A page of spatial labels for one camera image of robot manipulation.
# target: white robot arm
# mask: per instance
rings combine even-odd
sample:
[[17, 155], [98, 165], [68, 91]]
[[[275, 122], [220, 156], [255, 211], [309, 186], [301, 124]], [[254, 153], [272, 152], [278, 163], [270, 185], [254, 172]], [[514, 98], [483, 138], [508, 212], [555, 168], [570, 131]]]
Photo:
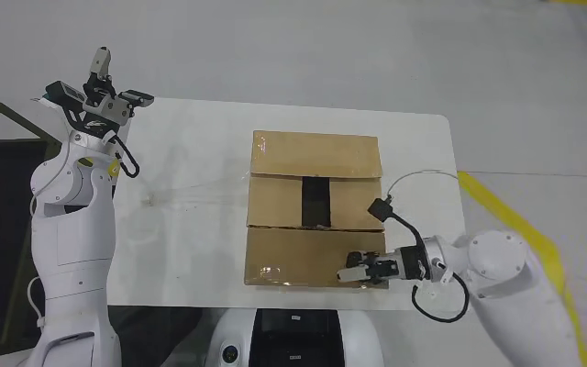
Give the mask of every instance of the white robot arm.
[[448, 245], [438, 236], [421, 239], [415, 228], [398, 217], [389, 201], [377, 199], [369, 209], [384, 221], [388, 217], [407, 226], [416, 246], [379, 256], [352, 252], [347, 269], [338, 272], [341, 282], [378, 283], [387, 279], [428, 279], [447, 282], [454, 277], [466, 292], [463, 310], [471, 300], [485, 330], [516, 367], [580, 367], [577, 340], [569, 315], [528, 244], [511, 232], [487, 231], [462, 237]]
[[47, 105], [60, 106], [73, 127], [60, 154], [33, 173], [37, 207], [32, 218], [32, 254], [45, 289], [42, 334], [27, 367], [120, 366], [120, 345], [108, 320], [106, 279], [116, 246], [113, 181], [109, 168], [123, 150], [116, 135], [153, 97], [136, 91], [116, 95], [107, 74], [110, 51], [97, 51], [87, 96], [63, 82], [46, 88]]

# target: box flap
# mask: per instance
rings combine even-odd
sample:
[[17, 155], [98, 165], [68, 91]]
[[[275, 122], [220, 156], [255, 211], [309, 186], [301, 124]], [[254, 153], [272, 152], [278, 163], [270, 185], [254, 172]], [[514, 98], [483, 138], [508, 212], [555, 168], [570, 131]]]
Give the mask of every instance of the box flap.
[[383, 233], [249, 228], [245, 284], [350, 287], [337, 271], [356, 250], [385, 253]]
[[248, 226], [302, 226], [302, 177], [255, 174], [249, 180]]
[[382, 176], [377, 138], [254, 131], [251, 173], [375, 178]]

